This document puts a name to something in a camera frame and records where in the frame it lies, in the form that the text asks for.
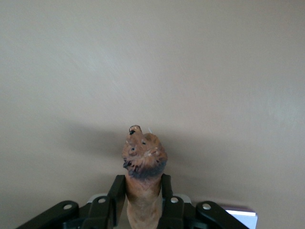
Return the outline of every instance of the black metal bracket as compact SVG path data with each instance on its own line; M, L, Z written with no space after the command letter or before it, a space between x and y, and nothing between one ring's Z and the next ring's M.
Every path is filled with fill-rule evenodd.
M211 201L194 207L173 195L171 176L162 175L163 211L158 229L248 229ZM63 201L16 229L112 229L119 223L125 202L125 176L117 175L108 194L79 208Z

